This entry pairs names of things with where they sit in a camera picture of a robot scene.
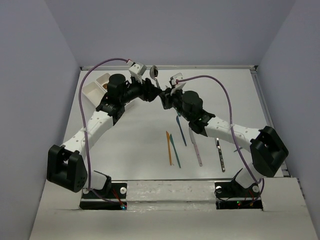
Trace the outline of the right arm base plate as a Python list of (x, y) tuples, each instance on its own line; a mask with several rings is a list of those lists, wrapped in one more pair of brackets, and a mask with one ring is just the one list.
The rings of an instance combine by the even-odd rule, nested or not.
[(244, 188), (234, 180), (218, 181), (214, 195), (218, 210), (263, 209), (260, 188), (256, 183)]

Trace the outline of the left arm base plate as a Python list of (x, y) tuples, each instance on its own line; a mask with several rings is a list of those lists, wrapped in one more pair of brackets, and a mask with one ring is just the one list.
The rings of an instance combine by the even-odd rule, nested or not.
[(128, 183), (124, 181), (113, 181), (109, 191), (96, 190), (82, 193), (79, 208), (82, 210), (127, 210)]

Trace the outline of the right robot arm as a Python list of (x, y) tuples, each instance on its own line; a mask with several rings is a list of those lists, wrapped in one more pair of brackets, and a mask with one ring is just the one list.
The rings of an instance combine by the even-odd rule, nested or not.
[(180, 113), (194, 133), (233, 143), (237, 150), (244, 149), (251, 154), (252, 161), (246, 163), (230, 183), (235, 196), (242, 196), (259, 180), (273, 178), (289, 155), (274, 128), (249, 128), (223, 120), (204, 110), (203, 100), (195, 91), (167, 88), (159, 97), (163, 108), (173, 108)]

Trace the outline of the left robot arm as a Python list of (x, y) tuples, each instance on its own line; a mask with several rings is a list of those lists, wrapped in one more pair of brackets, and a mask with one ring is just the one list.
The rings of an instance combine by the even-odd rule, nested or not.
[(127, 103), (136, 98), (152, 102), (162, 92), (149, 78), (142, 82), (130, 79), (120, 73), (111, 75), (106, 93), (90, 119), (82, 121), (83, 127), (71, 139), (49, 149), (46, 173), (49, 182), (74, 193), (92, 188), (90, 149), (118, 122)]

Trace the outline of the steel spoon teal handle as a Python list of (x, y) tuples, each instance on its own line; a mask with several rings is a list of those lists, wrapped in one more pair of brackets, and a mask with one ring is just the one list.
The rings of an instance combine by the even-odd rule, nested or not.
[(152, 80), (155, 81), (157, 88), (160, 89), (161, 87), (160, 87), (160, 84), (159, 84), (159, 81), (158, 81), (158, 73), (159, 72), (158, 72), (157, 66), (156, 65), (152, 65), (150, 70), (149, 70), (149, 76), (150, 76), (150, 78)]

